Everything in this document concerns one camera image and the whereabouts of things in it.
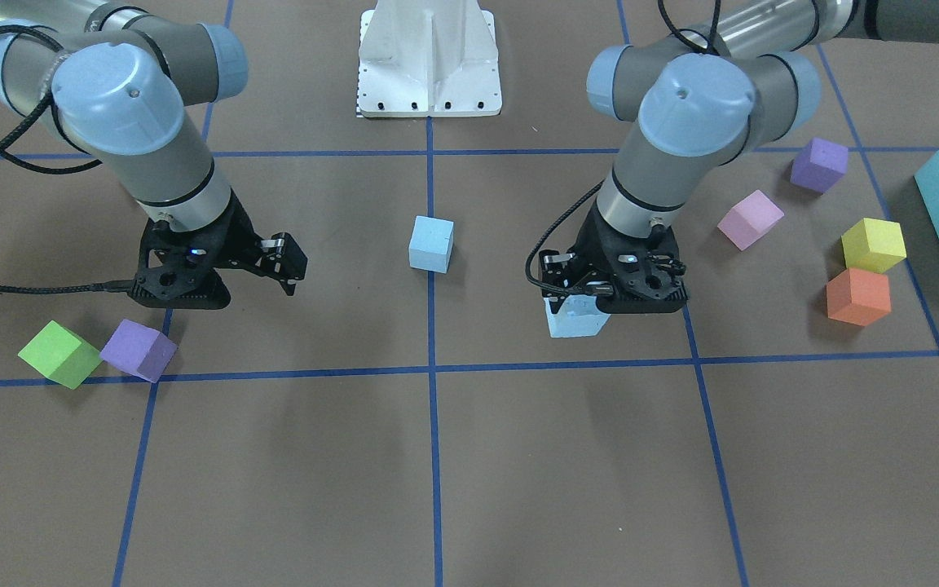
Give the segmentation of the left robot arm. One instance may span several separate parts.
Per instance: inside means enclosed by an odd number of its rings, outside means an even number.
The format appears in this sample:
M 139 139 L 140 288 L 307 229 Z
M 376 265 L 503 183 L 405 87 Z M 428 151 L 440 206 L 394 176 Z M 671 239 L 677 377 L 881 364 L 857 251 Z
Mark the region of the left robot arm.
M 679 311 L 673 223 L 709 171 L 813 116 L 816 68 L 800 48 L 832 38 L 939 44 L 939 1 L 750 1 L 649 46 L 611 46 L 590 66 L 600 113 L 633 124 L 566 251 L 536 245 L 526 278 L 550 316 Z

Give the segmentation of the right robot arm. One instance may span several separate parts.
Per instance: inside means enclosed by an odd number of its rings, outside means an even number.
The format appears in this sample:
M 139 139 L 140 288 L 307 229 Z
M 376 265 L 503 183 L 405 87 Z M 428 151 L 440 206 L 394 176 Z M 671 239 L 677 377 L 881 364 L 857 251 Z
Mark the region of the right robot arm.
M 292 296 L 308 259 L 264 238 L 187 107 L 234 97 L 245 46 L 225 26 L 179 24 L 123 1 L 0 1 L 0 157 L 40 174 L 104 165 L 148 217 L 134 277 L 0 294 L 124 293 L 151 308 L 216 311 L 220 270 Z

